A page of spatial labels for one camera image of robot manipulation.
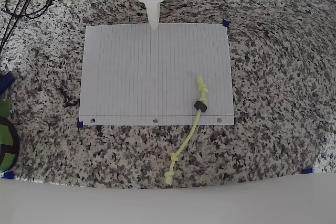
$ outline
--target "blue painter's tape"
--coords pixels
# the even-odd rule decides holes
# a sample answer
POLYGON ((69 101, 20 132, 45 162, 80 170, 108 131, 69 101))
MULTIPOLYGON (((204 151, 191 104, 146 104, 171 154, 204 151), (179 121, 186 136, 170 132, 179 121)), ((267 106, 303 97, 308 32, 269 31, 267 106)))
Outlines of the blue painter's tape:
POLYGON ((309 174, 309 173, 314 173, 313 168, 302 169, 301 171, 301 174, 309 174))
POLYGON ((79 128, 79 129, 83 128, 83 122, 78 121, 77 122, 77 128, 79 128))
POLYGON ((0 95, 15 81, 11 72, 8 72, 5 77, 0 80, 0 95))
POLYGON ((14 172, 10 171, 10 172, 6 172, 4 174, 3 178, 7 178, 7 179, 14 179, 14 172))
POLYGON ((230 21, 226 21, 225 19, 223 19, 223 26, 225 26, 226 28, 229 28, 230 23, 230 21))

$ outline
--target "lined paper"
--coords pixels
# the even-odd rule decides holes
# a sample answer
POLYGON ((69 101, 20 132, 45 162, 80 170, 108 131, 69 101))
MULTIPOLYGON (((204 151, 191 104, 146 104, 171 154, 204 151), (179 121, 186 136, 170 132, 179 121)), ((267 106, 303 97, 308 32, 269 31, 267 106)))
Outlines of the lined paper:
POLYGON ((199 125, 234 124, 226 27, 88 26, 79 120, 83 125, 191 125, 199 74, 209 89, 199 125))

